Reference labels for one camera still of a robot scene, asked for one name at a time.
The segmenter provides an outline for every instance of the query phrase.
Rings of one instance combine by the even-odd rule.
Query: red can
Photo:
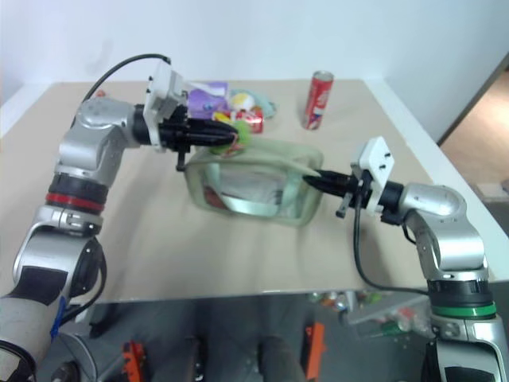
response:
[[[304,113],[306,130],[316,130],[320,126],[333,81],[334,75],[330,72],[320,70],[313,73]]]

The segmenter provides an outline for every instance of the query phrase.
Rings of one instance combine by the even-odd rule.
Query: wooden floor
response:
[[[489,88],[441,149],[470,184],[509,178],[509,72]]]

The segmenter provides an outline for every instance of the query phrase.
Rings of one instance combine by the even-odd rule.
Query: white wall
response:
[[[309,78],[318,68],[381,76],[437,138],[507,51],[507,3],[2,0],[2,76],[12,84],[94,80],[147,52],[171,56],[191,79]],[[116,78],[152,70],[133,64]]]

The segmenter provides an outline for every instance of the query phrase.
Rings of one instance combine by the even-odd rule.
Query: green ring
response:
[[[431,310],[438,316],[447,316],[455,318],[479,318],[492,316],[496,313],[496,305],[478,306],[473,308],[451,308],[446,306],[432,306]]]

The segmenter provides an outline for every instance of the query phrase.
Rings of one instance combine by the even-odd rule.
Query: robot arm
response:
[[[123,151],[140,145],[167,148],[178,153],[182,170],[192,145],[234,141],[236,131],[229,125],[187,117],[176,73],[159,70],[155,77],[145,106],[86,100],[64,136],[45,204],[15,260],[15,287],[0,298],[1,381],[33,378],[59,326],[94,301],[69,311],[69,300],[90,291],[100,272],[99,297],[106,261],[95,236]]]
[[[343,198],[338,217],[359,201],[368,212],[381,213],[383,222],[413,232],[437,335],[426,349],[422,381],[508,382],[503,323],[488,288],[483,241],[467,219],[464,198],[444,186],[388,181],[393,163],[383,139],[374,138],[352,163],[351,176],[319,171],[321,177],[306,181]]]

